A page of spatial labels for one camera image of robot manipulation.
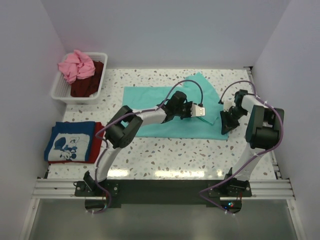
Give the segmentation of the teal t shirt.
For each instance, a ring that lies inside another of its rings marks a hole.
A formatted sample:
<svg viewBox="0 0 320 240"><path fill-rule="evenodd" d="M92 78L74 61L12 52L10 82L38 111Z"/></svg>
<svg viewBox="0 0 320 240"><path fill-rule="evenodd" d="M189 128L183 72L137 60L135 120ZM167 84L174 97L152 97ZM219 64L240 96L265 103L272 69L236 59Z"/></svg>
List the teal t shirt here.
<svg viewBox="0 0 320 240"><path fill-rule="evenodd" d="M227 140L229 135L222 134L219 104L220 97L211 83L201 74L187 77L196 81L203 91L205 116L180 119L175 117L168 123L142 126L137 137ZM170 87L129 87L124 88L122 104L134 110L150 109L161 103L171 90Z"/></svg>

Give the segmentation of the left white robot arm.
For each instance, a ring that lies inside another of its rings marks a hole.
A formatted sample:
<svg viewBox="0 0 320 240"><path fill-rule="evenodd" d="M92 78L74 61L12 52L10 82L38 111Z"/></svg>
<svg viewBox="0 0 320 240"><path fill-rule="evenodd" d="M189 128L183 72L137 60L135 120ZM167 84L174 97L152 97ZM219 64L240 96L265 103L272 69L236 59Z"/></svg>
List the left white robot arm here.
<svg viewBox="0 0 320 240"><path fill-rule="evenodd" d="M180 119L195 116L195 104L187 101L187 96L176 91L170 99L149 109L134 110L124 105L102 129L102 141L105 148L99 154L94 167L83 177L86 191L92 196L99 196L104 190L102 183L107 179L108 172L119 152L126 148L136 137L140 128L153 124L165 124L175 117Z"/></svg>

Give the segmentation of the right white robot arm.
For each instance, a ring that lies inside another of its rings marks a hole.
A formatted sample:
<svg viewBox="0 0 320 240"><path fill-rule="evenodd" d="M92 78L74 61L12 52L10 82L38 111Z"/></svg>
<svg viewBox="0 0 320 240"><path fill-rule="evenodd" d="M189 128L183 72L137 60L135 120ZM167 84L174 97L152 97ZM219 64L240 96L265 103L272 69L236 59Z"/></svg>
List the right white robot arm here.
<svg viewBox="0 0 320 240"><path fill-rule="evenodd" d="M239 119L249 115L245 131L245 149L229 174L238 181L249 181L259 160L268 152L277 148L284 135L284 110L274 108L262 101L257 95L246 90L235 93L234 101L218 102L223 105L220 111L221 133L223 135L235 130Z"/></svg>

